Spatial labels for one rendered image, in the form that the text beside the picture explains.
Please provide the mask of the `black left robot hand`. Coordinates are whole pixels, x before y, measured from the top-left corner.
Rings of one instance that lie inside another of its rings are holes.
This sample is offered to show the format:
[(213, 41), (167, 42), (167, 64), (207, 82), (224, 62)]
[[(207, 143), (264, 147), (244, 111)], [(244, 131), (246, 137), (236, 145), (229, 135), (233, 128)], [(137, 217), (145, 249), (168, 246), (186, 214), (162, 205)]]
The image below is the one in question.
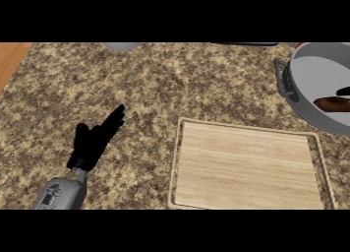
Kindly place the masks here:
[(124, 117), (125, 106), (121, 104), (100, 125), (93, 128), (89, 128), (84, 123), (77, 125), (74, 150), (66, 163), (69, 169), (81, 168), (90, 171), (94, 168), (108, 144), (125, 123)]

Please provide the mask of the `brown sweet potato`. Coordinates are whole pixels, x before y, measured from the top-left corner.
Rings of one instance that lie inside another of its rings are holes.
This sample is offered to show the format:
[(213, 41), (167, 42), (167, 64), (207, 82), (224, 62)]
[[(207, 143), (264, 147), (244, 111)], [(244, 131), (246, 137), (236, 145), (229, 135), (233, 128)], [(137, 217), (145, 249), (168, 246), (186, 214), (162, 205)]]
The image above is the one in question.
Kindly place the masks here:
[(350, 112), (350, 98), (329, 96), (319, 98), (313, 104), (325, 112)]

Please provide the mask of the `pale wooden tray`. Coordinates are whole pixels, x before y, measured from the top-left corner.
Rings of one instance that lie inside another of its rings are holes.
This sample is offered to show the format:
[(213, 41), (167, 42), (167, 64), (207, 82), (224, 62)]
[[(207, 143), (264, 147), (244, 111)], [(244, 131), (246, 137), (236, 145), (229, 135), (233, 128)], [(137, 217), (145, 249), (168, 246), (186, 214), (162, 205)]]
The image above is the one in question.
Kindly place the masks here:
[(335, 210), (317, 135), (180, 118), (168, 207)]

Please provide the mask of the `pale grey rounded object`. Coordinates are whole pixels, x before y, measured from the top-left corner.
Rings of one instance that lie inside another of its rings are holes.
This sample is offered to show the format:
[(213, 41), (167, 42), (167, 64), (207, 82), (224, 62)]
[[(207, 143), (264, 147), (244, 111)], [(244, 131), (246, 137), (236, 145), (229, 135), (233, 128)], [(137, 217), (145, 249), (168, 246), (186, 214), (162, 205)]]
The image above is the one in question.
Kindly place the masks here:
[(137, 48), (137, 42), (106, 42), (106, 47), (114, 51), (130, 51)]

